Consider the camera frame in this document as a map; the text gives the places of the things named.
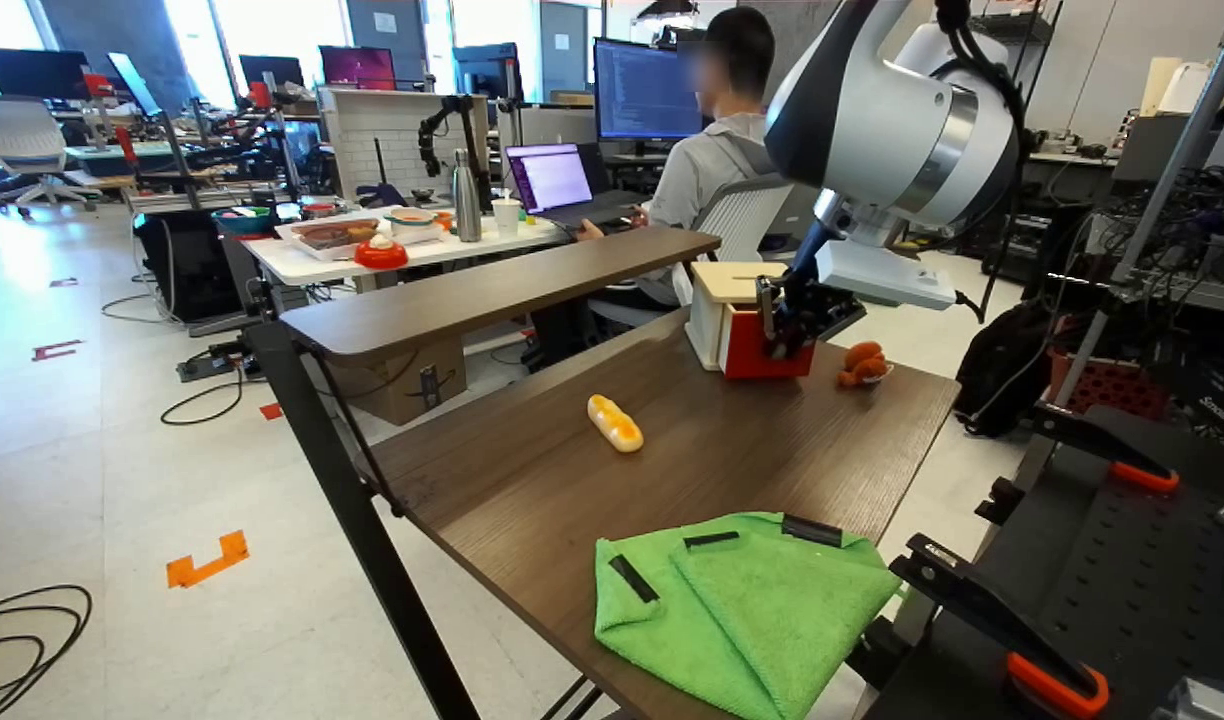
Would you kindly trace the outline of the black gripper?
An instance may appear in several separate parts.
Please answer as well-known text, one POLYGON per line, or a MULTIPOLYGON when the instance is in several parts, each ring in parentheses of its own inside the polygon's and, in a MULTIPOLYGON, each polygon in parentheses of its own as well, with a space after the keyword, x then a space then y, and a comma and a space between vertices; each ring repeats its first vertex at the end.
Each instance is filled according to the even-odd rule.
POLYGON ((756 281, 762 337, 774 361, 827 341, 863 318, 863 303, 818 281, 818 263, 785 269, 781 275, 756 281))

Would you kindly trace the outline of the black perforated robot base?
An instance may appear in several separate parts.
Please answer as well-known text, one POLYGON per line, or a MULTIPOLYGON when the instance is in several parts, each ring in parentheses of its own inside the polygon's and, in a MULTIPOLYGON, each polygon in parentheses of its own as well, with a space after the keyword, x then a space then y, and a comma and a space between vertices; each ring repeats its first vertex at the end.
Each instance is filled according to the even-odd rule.
MULTIPOLYGON (((1182 471, 1172 495, 1109 479, 1109 459, 1037 428, 984 502, 975 577, 1111 679, 1102 720, 1224 720, 1224 448, 1124 413, 1090 422, 1182 471)), ((863 720, 1057 720, 1005 678, 1005 649, 908 583, 874 638, 885 668, 863 720)))

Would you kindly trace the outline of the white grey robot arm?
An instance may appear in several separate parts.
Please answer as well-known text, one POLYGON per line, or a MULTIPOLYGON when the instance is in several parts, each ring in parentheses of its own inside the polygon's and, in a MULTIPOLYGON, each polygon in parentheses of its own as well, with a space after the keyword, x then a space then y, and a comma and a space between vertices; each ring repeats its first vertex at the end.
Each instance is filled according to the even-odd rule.
POLYGON ((781 275, 756 281, 763 349, 792 356, 863 303, 954 308, 962 294, 898 258, 899 229, 958 235, 996 213, 1025 168, 1025 102, 971 33, 971 0, 938 0, 898 58, 882 44, 908 0, 843 0, 781 79, 763 147, 818 188, 781 275))

